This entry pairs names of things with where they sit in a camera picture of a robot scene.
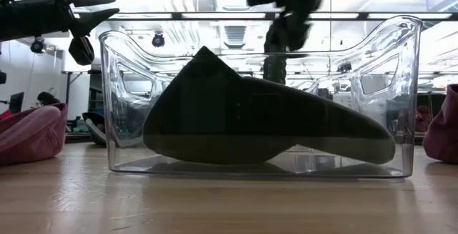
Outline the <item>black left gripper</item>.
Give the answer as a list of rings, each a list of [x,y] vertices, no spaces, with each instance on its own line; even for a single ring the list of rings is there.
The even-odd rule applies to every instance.
[[[69,31],[73,36],[89,36],[90,32],[117,14],[119,9],[84,12],[74,20],[69,8],[110,4],[116,0],[1,0],[1,41]]]

